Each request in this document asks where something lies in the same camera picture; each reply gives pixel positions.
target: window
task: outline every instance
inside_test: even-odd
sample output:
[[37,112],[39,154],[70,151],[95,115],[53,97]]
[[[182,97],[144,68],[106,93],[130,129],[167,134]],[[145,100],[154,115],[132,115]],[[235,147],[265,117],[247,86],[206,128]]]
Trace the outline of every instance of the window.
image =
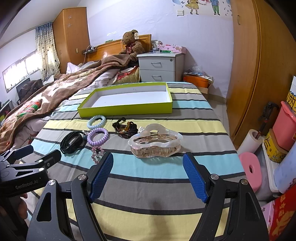
[[37,51],[34,51],[24,58],[16,61],[2,72],[6,92],[9,92],[30,74],[40,69],[41,60]]

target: wooden headboard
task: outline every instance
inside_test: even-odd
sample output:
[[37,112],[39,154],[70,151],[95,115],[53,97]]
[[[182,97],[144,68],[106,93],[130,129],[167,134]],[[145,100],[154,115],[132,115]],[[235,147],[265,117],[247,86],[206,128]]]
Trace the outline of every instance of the wooden headboard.
[[[151,34],[140,35],[139,41],[146,52],[151,50]],[[122,46],[121,39],[98,45],[96,52],[87,55],[87,61],[97,61],[110,55],[119,54],[125,47],[125,45]]]

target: metal bolt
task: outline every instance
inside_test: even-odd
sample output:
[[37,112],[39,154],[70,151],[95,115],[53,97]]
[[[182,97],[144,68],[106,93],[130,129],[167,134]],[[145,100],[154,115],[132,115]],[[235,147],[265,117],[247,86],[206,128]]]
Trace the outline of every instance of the metal bolt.
[[211,175],[211,178],[212,178],[213,180],[217,180],[217,179],[219,178],[219,176],[218,176],[217,174],[212,174],[212,175]]
[[48,181],[48,184],[49,184],[50,186],[54,185],[54,184],[55,184],[55,180],[49,180],[49,181]]
[[243,185],[248,185],[248,181],[247,181],[246,179],[242,179],[242,180],[241,180],[241,183],[242,183]]
[[81,181],[81,180],[84,180],[84,179],[86,179],[86,175],[85,174],[80,174],[79,176],[78,176],[78,179]]

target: brown teddy bear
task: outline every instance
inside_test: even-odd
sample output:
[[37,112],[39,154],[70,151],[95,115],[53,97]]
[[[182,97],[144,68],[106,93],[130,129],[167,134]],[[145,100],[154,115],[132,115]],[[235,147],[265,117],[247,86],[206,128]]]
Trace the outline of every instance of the brown teddy bear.
[[121,51],[119,54],[129,54],[130,59],[134,62],[138,60],[137,55],[145,53],[145,50],[137,39],[135,39],[135,33],[138,33],[136,30],[126,32],[122,37],[122,43],[126,45],[126,49]]

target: gray drawer cabinet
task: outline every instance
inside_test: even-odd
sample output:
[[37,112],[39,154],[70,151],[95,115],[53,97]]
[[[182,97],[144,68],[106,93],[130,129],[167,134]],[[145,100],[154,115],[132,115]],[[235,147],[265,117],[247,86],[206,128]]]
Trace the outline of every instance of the gray drawer cabinet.
[[144,53],[137,57],[142,82],[182,81],[184,54]]

